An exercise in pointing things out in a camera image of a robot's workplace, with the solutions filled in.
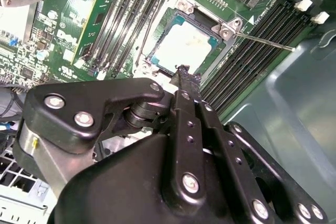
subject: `green circuit board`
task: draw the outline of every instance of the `green circuit board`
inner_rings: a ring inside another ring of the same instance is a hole
[[[242,32],[249,33],[262,21],[263,16],[276,0],[259,0],[254,7],[247,5],[248,0],[195,1],[223,20],[240,17],[244,21]],[[43,0],[39,2],[28,42],[9,46],[10,35],[0,33],[2,68],[0,81],[33,87],[50,80],[58,82],[96,80],[96,74],[88,73],[92,61],[76,63],[81,58],[85,46],[97,37],[103,23],[104,12],[112,2],[113,0]],[[141,46],[151,15],[151,13],[147,15],[145,25],[139,32],[139,36],[135,38],[136,42],[130,44],[123,67],[117,75],[111,76],[111,72],[108,72],[104,79],[132,77],[133,57],[138,54],[137,49]],[[166,23],[167,20],[160,21],[148,41],[158,40]],[[241,40],[237,39],[233,50]],[[121,53],[124,48],[125,45],[121,45],[117,53]],[[204,72],[223,48],[224,44],[219,44],[216,50],[204,60],[198,71]],[[43,60],[37,57],[41,51],[44,54]],[[26,69],[33,73],[24,74]]]

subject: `black ram slot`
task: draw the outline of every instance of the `black ram slot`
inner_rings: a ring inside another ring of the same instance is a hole
[[[286,19],[287,14],[286,13],[275,13],[274,15],[272,15],[273,18],[277,18],[279,19],[281,22],[278,23],[280,25],[284,24],[284,21]],[[264,29],[258,29],[258,32],[261,33],[262,35],[260,35],[261,38],[264,39],[271,39],[272,36],[272,31],[274,31],[274,29],[277,28],[277,24],[276,23],[270,23],[270,24],[263,24],[262,28]],[[259,54],[257,54],[257,52],[264,47],[264,44],[260,44],[258,42],[252,41],[252,40],[246,40],[246,46],[243,48],[244,51],[240,51],[243,53],[237,54],[236,55],[236,60],[234,62],[228,62],[228,67],[229,69],[226,69],[225,72],[223,72],[223,75],[221,76],[221,78],[228,78],[231,79],[231,72],[235,70],[235,68],[239,65],[245,65],[248,64],[249,61],[251,61],[251,59],[258,57]],[[225,89],[225,87],[228,85],[227,82],[223,81],[221,83],[217,84],[217,87],[215,88],[216,90],[221,90],[223,91]],[[213,94],[209,94],[209,96],[206,97],[207,101],[213,101],[220,95],[220,93],[213,93]]]
[[[305,28],[304,26],[300,26],[296,30],[296,33],[293,33],[293,37],[291,38],[291,40],[295,39],[295,37],[298,36],[304,30],[304,28]],[[222,102],[220,105],[218,105],[218,112],[223,113],[230,106],[230,104],[239,97],[240,95],[239,91],[243,92],[246,88],[248,88],[248,86],[251,85],[256,80],[259,74],[263,72],[269,66],[269,64],[271,64],[273,60],[277,58],[279,53],[281,53],[281,49],[276,49],[271,55],[269,55],[269,57],[266,58],[265,62],[262,63],[262,66],[258,72],[249,76],[249,78],[246,79],[245,81],[242,81],[239,84],[238,92],[232,93],[227,97],[225,102]]]
[[[289,2],[278,0],[250,34],[287,45],[309,25],[307,16],[296,12]],[[218,113],[223,113],[282,52],[272,46],[243,40],[202,89],[202,97]]]
[[[254,28],[254,30],[250,33],[252,36],[259,36],[262,34],[262,32],[272,23],[270,21],[274,20],[279,14],[282,13],[283,6],[278,5],[274,7],[273,12],[269,12],[266,17],[263,19],[261,23],[257,27]],[[202,89],[202,93],[205,95],[203,97],[204,99],[207,99],[207,95],[211,93],[214,88],[216,88],[216,84],[219,84],[219,82],[216,82],[216,80],[221,73],[227,73],[230,67],[235,63],[236,60],[242,58],[244,54],[248,52],[249,47],[251,47],[255,42],[252,40],[244,39],[239,48],[237,48],[236,53],[231,56],[231,59],[227,61],[224,66],[221,68],[221,70],[212,77],[211,81],[206,85],[205,88]]]
[[[278,37],[284,36],[284,34],[277,34]],[[235,91],[241,90],[241,84],[249,83],[251,84],[266,68],[267,66],[272,63],[272,61],[281,53],[281,49],[274,48],[272,46],[263,46],[263,49],[259,52],[264,58],[260,59],[256,57],[252,62],[248,64],[250,71],[245,74],[244,79],[240,79],[239,76],[235,77],[235,82],[232,83],[224,93],[220,95],[222,99],[218,100],[217,103],[214,105],[217,108],[222,108],[223,104],[227,105],[227,100],[229,99]]]

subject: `cable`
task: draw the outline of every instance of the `cable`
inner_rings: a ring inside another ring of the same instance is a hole
[[[14,102],[16,103],[16,105],[21,109],[21,111],[23,110],[23,103],[21,101],[21,99],[19,98],[19,96],[17,95],[16,92],[14,92]]]
[[[19,121],[21,120],[22,115],[16,114],[12,116],[7,116],[5,118],[0,118],[0,123],[6,123],[6,122],[11,122],[11,121]]]
[[[10,91],[11,93],[11,99],[10,99],[10,102],[9,102],[9,104],[7,105],[7,108],[4,110],[4,112],[2,112],[1,114],[0,114],[0,118],[2,118],[10,109],[11,109],[11,107],[13,106],[13,103],[14,103],[14,100],[15,100],[15,96],[14,96],[14,92],[11,90]]]

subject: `metal lever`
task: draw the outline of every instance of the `metal lever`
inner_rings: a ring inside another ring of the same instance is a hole
[[[278,44],[278,43],[275,43],[275,42],[272,42],[272,41],[269,41],[269,40],[266,40],[266,39],[260,39],[260,38],[257,38],[257,37],[251,36],[251,35],[242,34],[242,33],[235,33],[235,34],[239,37],[254,40],[254,41],[257,41],[257,42],[260,42],[260,43],[264,43],[264,44],[267,44],[267,45],[270,45],[270,46],[273,46],[273,47],[280,48],[280,49],[288,50],[288,51],[291,51],[291,52],[295,51],[295,47],[284,46],[284,45],[281,45],[281,44]]]

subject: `screw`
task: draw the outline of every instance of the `screw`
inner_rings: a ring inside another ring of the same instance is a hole
[[[187,94],[187,93],[182,93],[182,96],[187,99],[187,100],[190,100],[190,96]]]
[[[156,83],[152,83],[150,86],[151,86],[151,88],[154,89],[155,91],[159,91],[159,90],[160,90],[159,86],[158,86]]]
[[[207,111],[212,111],[212,108],[210,107],[209,104],[205,104],[204,106]]]
[[[302,213],[302,215],[304,217],[306,217],[307,219],[310,219],[310,212],[308,211],[308,209],[303,205],[303,204],[298,204],[298,207],[300,209],[300,212]]]
[[[238,125],[233,125],[233,128],[235,128],[237,132],[242,132],[241,128]]]
[[[190,174],[184,174],[182,178],[184,188],[192,194],[195,194],[199,190],[199,184],[196,178]]]
[[[91,114],[87,112],[79,112],[75,115],[75,122],[82,127],[90,127],[93,125],[94,120]]]
[[[264,206],[264,204],[261,203],[259,200],[255,199],[253,201],[253,207],[254,207],[254,210],[256,211],[256,213],[258,214],[259,217],[261,217],[263,219],[268,218],[268,211],[267,211],[266,207]]]
[[[55,95],[50,95],[46,99],[44,99],[44,104],[54,110],[63,108],[65,105],[64,100],[61,97],[57,97]]]
[[[320,220],[323,220],[323,214],[316,206],[312,205],[311,210],[313,210],[313,213],[315,214],[317,218],[319,218]]]

